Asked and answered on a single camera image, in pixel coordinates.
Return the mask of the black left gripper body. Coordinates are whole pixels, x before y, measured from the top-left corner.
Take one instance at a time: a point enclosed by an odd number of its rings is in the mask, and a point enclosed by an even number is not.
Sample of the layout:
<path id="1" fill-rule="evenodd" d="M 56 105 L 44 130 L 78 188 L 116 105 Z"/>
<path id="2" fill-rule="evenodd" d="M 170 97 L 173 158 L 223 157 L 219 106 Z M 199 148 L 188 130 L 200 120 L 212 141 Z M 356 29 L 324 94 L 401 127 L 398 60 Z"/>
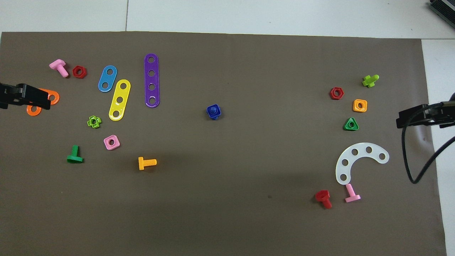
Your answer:
<path id="1" fill-rule="evenodd" d="M 17 105 L 16 86 L 0 83 L 0 108 L 7 109 L 10 104 Z"/>

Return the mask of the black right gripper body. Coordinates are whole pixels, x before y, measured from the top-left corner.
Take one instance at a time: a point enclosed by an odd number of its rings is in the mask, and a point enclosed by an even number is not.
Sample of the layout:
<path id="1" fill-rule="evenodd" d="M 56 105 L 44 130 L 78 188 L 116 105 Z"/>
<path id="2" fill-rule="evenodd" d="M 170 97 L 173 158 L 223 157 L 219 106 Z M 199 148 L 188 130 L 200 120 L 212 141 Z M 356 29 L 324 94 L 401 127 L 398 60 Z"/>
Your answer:
<path id="1" fill-rule="evenodd" d="M 444 101 L 431 105 L 428 109 L 430 126 L 448 128 L 455 125 L 455 101 Z"/>

